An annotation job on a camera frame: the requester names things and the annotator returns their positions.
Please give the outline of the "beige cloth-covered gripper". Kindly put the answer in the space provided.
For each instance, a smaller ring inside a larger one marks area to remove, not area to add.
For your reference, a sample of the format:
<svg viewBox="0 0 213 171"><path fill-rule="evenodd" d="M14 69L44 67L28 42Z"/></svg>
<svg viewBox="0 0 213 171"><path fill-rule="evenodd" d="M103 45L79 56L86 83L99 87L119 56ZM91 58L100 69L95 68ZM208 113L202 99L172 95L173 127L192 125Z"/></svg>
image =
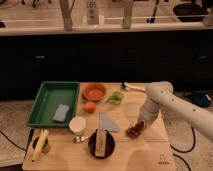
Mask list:
<svg viewBox="0 0 213 171"><path fill-rule="evenodd" d="M140 107L138 120L144 122L144 128L148 129L157 119L161 105L147 98Z"/></svg>

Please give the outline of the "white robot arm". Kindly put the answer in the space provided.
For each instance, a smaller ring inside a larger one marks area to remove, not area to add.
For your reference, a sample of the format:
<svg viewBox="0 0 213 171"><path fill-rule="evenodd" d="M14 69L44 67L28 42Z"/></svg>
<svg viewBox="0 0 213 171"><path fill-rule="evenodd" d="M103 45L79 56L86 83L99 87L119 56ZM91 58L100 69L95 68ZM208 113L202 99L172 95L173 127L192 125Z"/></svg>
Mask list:
<svg viewBox="0 0 213 171"><path fill-rule="evenodd" d="M144 121L146 128L154 123L160 108L165 106L213 142L212 112L175 96L170 82L147 83L145 93L146 100L140 108L138 119Z"/></svg>

